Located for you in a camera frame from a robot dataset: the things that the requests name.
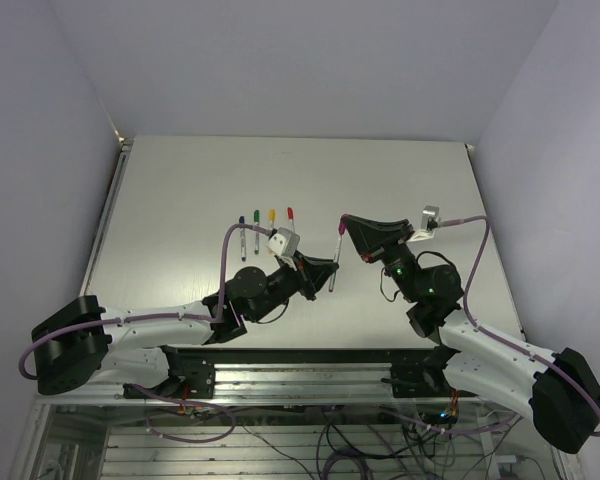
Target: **white wall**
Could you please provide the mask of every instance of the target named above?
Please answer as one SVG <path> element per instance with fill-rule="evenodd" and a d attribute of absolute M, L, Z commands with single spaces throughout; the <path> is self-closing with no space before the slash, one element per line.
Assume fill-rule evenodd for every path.
<path fill-rule="evenodd" d="M 521 321 L 600 381 L 600 0 L 562 0 L 482 135 L 475 169 Z M 600 439 L 583 449 L 600 480 Z"/>
<path fill-rule="evenodd" d="M 123 136 L 475 143 L 557 0 L 51 0 Z"/>
<path fill-rule="evenodd" d="M 31 328 L 78 293 L 117 139 L 43 0 L 0 0 L 0 479 L 35 389 Z"/>

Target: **purple cable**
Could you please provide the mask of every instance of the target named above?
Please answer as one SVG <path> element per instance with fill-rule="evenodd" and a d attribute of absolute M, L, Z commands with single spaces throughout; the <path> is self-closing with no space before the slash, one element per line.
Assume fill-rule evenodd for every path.
<path fill-rule="evenodd" d="M 465 287 L 464 296 L 462 297 L 462 305 L 464 307 L 465 314 L 467 315 L 467 319 L 469 320 L 469 322 L 471 322 L 471 324 L 474 326 L 474 328 L 477 328 L 478 331 L 484 333 L 487 337 L 490 337 L 490 338 L 508 346 L 509 348 L 512 348 L 513 350 L 529 357 L 532 360 L 536 360 L 536 361 L 542 363 L 544 366 L 546 366 L 547 368 L 549 368 L 550 370 L 552 370 L 553 372 L 558 374 L 565 382 L 567 382 L 569 385 L 571 385 L 576 392 L 578 392 L 578 394 L 585 400 L 585 402 L 587 402 L 587 404 L 589 404 L 591 409 L 594 411 L 594 413 L 598 417 L 598 421 L 600 423 L 600 407 L 595 402 L 595 400 L 593 398 L 591 398 L 591 395 L 589 395 L 584 390 L 584 388 L 582 388 L 580 386 L 580 384 L 578 384 L 578 382 L 576 382 L 573 378 L 571 378 L 569 375 L 567 375 L 561 368 L 554 365 L 553 362 L 551 362 L 545 358 L 542 358 L 539 355 L 534 354 L 531 351 L 527 350 L 526 348 L 516 345 L 515 343 L 507 340 L 506 338 L 504 338 L 496 333 L 493 333 L 493 332 L 489 331 L 488 329 L 486 329 L 485 327 L 479 325 L 477 320 L 473 317 L 473 315 L 471 315 L 471 311 L 469 310 L 469 289 L 471 288 L 471 284 L 473 283 L 473 278 L 476 274 L 476 270 L 478 269 L 478 264 L 480 263 L 480 259 L 482 258 L 482 254 L 484 253 L 484 249 L 487 245 L 487 240 L 489 239 L 489 232 L 491 230 L 491 227 L 489 225 L 489 219 L 485 215 L 478 215 L 475 217 L 469 217 L 469 218 L 464 218 L 464 219 L 447 220 L 445 222 L 440 223 L 440 228 L 443 228 L 443 227 L 455 227 L 457 225 L 463 225 L 465 223 L 475 222 L 478 220 L 484 221 L 485 230 L 484 230 L 484 237 L 482 238 L 482 243 L 480 244 L 480 248 L 478 249 L 478 254 L 476 255 L 476 259 L 473 263 L 473 267 L 471 268 L 471 273 L 469 273 L 469 278 L 467 279 L 467 285 Z M 600 431 L 593 432 L 591 435 L 594 437 L 600 437 Z"/>
<path fill-rule="evenodd" d="M 184 319 L 188 319 L 188 320 L 203 320 L 203 321 L 206 321 L 209 323 L 221 323 L 223 309 L 219 308 L 219 307 L 222 304 L 222 302 L 224 301 L 224 289 L 225 289 L 225 278 L 226 278 L 226 274 L 227 274 L 227 253 L 229 251 L 229 239 L 231 238 L 231 234 L 234 232 L 234 230 L 236 230 L 238 228 L 246 228 L 247 230 L 255 230 L 256 232 L 260 232 L 262 234 L 269 235 L 269 230 L 267 230 L 266 228 L 258 227 L 256 225 L 247 225 L 247 224 L 240 224 L 240 223 L 236 223 L 235 225 L 232 225 L 227 230 L 227 233 L 225 233 L 224 240 L 222 242 L 222 254 L 221 254 L 222 256 L 220 259 L 220 289 L 218 290 L 218 312 L 216 313 L 215 317 L 209 317 L 206 315 L 196 315 L 193 313 L 185 313 L 183 315 L 179 315 L 178 313 L 149 313 L 146 315 L 129 316 L 126 319 L 124 319 L 124 323 L 140 322 L 143 320 L 155 320 L 155 319 L 164 319 L 164 318 L 184 318 Z M 18 360 L 18 371 L 20 372 L 20 375 L 22 375 L 27 380 L 37 380 L 38 379 L 37 375 L 32 375 L 29 372 L 27 372 L 27 369 L 25 367 L 25 362 L 27 361 L 27 358 L 29 358 L 29 355 L 31 355 L 34 352 L 34 350 L 41 347 L 45 343 L 50 342 L 51 340 L 53 340 L 57 337 L 60 337 L 62 335 L 65 335 L 67 333 L 76 332 L 78 330 L 84 330 L 87 328 L 102 327 L 105 325 L 113 325 L 115 323 L 123 323 L 123 320 L 121 318 L 110 318 L 107 320 L 94 320 L 91 322 L 85 322 L 85 323 L 80 323 L 77 325 L 71 325 L 69 327 L 60 328 L 58 330 L 55 330 L 55 331 L 39 338 L 38 340 L 33 342 L 31 345 L 29 345 L 29 347 L 27 347 L 27 349 L 20 356 L 20 359 Z"/>
<path fill-rule="evenodd" d="M 120 323 L 120 321 L 117 318 L 111 318 L 109 320 L 94 320 L 92 322 L 85 322 L 80 323 L 78 325 L 71 325 L 70 327 L 64 327 L 59 330 L 56 330 L 53 333 L 49 333 L 44 337 L 39 338 L 31 345 L 29 345 L 27 349 L 22 353 L 22 355 L 20 355 L 20 360 L 18 360 L 18 371 L 20 372 L 20 375 L 22 375 L 27 380 L 38 379 L 36 375 L 31 375 L 29 372 L 27 372 L 25 362 L 27 361 L 27 358 L 29 358 L 29 355 L 31 355 L 35 349 L 53 340 L 54 338 L 59 337 L 60 335 L 64 335 L 66 333 L 76 332 L 78 330 L 84 330 L 86 328 L 101 327 L 103 325 L 112 325 L 114 323 Z"/>
<path fill-rule="evenodd" d="M 204 438 L 202 440 L 196 440 L 196 439 L 192 439 L 192 438 L 176 437 L 175 435 L 169 435 L 167 433 L 159 432 L 158 430 L 156 430 L 155 428 L 153 428 L 151 426 L 151 419 L 150 419 L 149 415 L 147 415 L 144 419 L 145 425 L 147 426 L 147 433 L 151 433 L 160 438 L 166 438 L 167 440 L 173 440 L 175 442 L 197 444 L 197 443 L 211 443 L 211 442 L 216 442 L 218 440 L 222 440 L 223 438 L 226 438 L 229 435 L 231 435 L 236 428 L 236 417 L 233 414 L 233 412 L 231 412 L 228 408 L 221 407 L 220 405 L 216 405 L 215 403 L 198 402 L 196 400 L 178 400 L 176 398 L 163 397 L 160 395 L 156 395 L 151 390 L 144 388 L 141 385 L 137 385 L 135 383 L 131 383 L 130 385 L 133 388 L 135 388 L 136 390 L 138 390 L 140 393 L 142 393 L 143 395 L 146 395 L 147 397 L 152 398 L 154 400 L 160 400 L 162 402 L 173 403 L 174 405 L 180 405 L 181 407 L 213 408 L 214 410 L 224 413 L 231 420 L 231 426 L 229 427 L 229 429 L 226 432 L 224 432 L 218 436 L 215 436 L 215 437 Z"/>
<path fill-rule="evenodd" d="M 382 411 L 393 417 L 399 418 L 400 420 L 405 420 L 409 423 L 415 423 L 416 425 L 420 425 L 421 427 L 431 430 L 432 432 L 437 432 L 443 435 L 480 435 L 481 433 L 495 432 L 508 426 L 512 421 L 514 421 L 518 417 L 518 415 L 514 413 L 513 415 L 505 418 L 502 422 L 497 423 L 495 425 L 486 425 L 484 427 L 474 428 L 472 430 L 458 430 L 455 428 L 446 429 L 436 427 L 435 425 L 429 425 L 428 423 L 425 423 L 418 418 L 407 417 L 406 415 L 394 412 L 393 410 L 387 409 L 386 407 L 383 407 Z"/>

